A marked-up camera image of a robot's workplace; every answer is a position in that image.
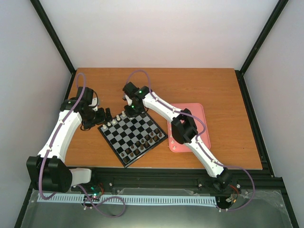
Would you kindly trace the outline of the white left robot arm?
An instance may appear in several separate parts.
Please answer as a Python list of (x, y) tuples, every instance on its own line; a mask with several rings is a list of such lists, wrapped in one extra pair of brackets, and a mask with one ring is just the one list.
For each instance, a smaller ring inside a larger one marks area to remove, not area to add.
[(82, 184), (88, 191), (98, 188), (99, 179), (89, 168), (68, 168), (67, 149), (78, 128), (90, 130), (105, 123), (105, 111), (99, 107), (97, 93), (80, 86), (75, 97), (66, 99), (60, 107), (57, 123), (48, 141), (37, 154), (26, 162), (31, 183), (40, 194), (45, 191), (65, 193)]

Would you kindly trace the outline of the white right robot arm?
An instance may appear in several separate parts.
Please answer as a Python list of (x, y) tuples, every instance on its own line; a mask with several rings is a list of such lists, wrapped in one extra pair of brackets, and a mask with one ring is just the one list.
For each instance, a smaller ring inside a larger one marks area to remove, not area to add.
[(145, 108), (162, 116), (171, 123), (171, 134), (174, 140), (190, 148), (203, 164), (207, 174), (213, 179), (215, 190), (223, 192), (227, 188), (232, 180), (232, 175), (201, 139), (195, 120), (202, 124), (204, 130), (206, 126), (199, 118), (193, 116), (187, 108), (182, 110), (164, 101), (147, 86), (138, 88), (128, 82), (123, 87), (123, 92), (128, 103), (124, 107), (128, 117), (138, 116)]

